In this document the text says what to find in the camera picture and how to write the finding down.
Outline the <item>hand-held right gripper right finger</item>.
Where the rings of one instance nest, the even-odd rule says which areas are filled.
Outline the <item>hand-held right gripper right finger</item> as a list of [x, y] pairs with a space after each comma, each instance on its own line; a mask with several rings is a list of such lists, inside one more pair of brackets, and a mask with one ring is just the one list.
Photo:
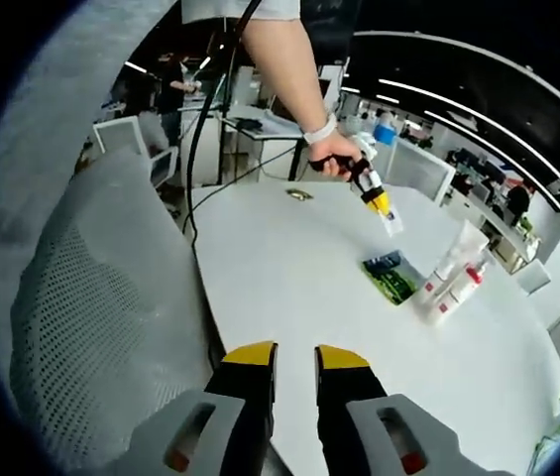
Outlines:
[[404, 395], [390, 395], [366, 359], [315, 348], [317, 431], [331, 475], [461, 475], [448, 426]]

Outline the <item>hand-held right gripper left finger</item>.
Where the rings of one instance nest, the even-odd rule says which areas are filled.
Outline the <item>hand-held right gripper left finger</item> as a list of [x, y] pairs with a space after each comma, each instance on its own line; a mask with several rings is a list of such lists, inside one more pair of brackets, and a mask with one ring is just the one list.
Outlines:
[[274, 431], [278, 345], [227, 353], [202, 391], [173, 401], [165, 466], [178, 475], [259, 475]]

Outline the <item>person's left hand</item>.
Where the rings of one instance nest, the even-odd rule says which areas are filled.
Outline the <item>person's left hand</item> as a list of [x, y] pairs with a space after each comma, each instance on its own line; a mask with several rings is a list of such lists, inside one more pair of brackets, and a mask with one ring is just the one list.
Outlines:
[[357, 145], [339, 132], [333, 132], [325, 139], [313, 143], [309, 146], [309, 151], [309, 161], [317, 172], [343, 180], [349, 180], [351, 172], [344, 164], [340, 164], [337, 158], [348, 158], [352, 162], [362, 159]]

